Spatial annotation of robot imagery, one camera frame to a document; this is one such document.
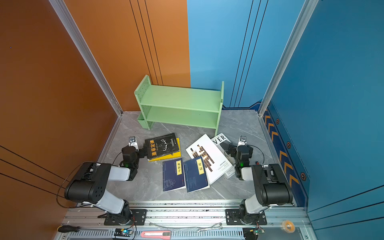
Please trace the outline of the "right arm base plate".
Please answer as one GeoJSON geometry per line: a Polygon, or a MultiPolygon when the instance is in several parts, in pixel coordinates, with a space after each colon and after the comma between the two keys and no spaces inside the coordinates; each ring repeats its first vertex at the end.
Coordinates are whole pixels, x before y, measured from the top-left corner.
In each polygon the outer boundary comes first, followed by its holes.
{"type": "Polygon", "coordinates": [[[228,226],[266,226],[268,224],[265,213],[249,215],[242,218],[239,209],[225,209],[225,219],[228,226]]]}

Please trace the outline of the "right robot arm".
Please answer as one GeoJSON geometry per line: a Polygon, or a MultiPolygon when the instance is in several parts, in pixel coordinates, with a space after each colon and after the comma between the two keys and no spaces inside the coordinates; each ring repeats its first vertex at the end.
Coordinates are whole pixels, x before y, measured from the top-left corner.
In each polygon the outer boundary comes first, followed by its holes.
{"type": "Polygon", "coordinates": [[[256,162],[251,165],[250,158],[254,147],[250,145],[224,147],[225,153],[235,159],[235,175],[241,181],[252,181],[255,193],[242,200],[233,225],[240,221],[243,225],[266,225],[264,211],[271,206],[292,204],[294,195],[279,164],[263,165],[256,162]]]}

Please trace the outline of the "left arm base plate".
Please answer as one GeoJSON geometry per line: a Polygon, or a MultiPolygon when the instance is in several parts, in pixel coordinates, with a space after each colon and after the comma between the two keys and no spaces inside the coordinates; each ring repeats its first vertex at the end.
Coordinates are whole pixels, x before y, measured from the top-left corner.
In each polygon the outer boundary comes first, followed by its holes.
{"type": "Polygon", "coordinates": [[[105,226],[144,226],[147,218],[146,209],[133,209],[130,210],[127,217],[122,215],[106,214],[104,225],[105,226]]]}

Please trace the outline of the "white book with brown blocks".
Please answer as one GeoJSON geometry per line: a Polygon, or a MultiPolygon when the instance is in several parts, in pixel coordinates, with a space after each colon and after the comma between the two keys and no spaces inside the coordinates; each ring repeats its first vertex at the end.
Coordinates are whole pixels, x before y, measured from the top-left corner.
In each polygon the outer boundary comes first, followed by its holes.
{"type": "Polygon", "coordinates": [[[207,134],[187,147],[186,151],[192,159],[202,158],[210,185],[224,175],[230,177],[235,173],[234,166],[207,134]]]}

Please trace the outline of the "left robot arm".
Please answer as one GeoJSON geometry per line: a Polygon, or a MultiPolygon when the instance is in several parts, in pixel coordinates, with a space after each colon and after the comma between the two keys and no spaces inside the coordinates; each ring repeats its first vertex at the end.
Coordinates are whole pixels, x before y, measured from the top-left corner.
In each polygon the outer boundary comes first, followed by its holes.
{"type": "Polygon", "coordinates": [[[139,160],[146,157],[147,146],[139,149],[136,143],[122,148],[123,160],[117,166],[96,162],[83,163],[65,189],[65,198],[86,203],[105,213],[98,216],[119,225],[132,224],[129,202],[107,190],[107,183],[133,181],[138,173],[139,160]]]}

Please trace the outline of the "black book with gold title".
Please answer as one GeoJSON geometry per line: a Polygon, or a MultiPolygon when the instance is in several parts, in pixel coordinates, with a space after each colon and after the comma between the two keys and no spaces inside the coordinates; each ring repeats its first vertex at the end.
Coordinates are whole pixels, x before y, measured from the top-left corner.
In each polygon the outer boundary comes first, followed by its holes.
{"type": "Polygon", "coordinates": [[[145,140],[147,147],[147,158],[153,160],[169,154],[174,154],[180,150],[175,133],[145,140]]]}

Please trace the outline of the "white LOVER magazine book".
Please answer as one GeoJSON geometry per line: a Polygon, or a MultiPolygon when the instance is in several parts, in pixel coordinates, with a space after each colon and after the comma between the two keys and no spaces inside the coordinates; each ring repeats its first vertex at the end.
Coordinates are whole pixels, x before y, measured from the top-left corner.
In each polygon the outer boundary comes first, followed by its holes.
{"type": "Polygon", "coordinates": [[[211,141],[219,148],[227,160],[231,163],[232,167],[225,173],[227,179],[232,177],[235,174],[235,158],[233,158],[229,152],[229,147],[232,145],[232,142],[223,134],[220,133],[217,136],[213,137],[211,141]]]}

